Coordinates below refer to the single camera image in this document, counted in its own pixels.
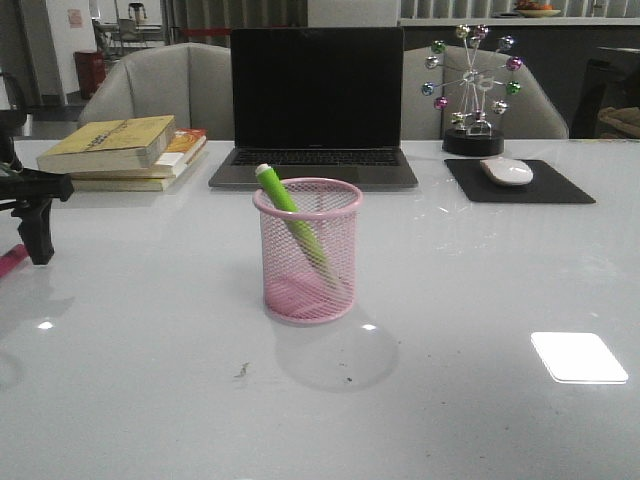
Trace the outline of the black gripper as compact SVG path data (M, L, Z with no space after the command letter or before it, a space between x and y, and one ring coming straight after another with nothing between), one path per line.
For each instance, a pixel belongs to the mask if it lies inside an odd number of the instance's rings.
M47 265L54 255L51 240L51 200L65 202L74 192L68 174L29 169L15 152L12 132L24 125L27 114L1 111L1 209L13 208L21 220L18 233L34 265Z

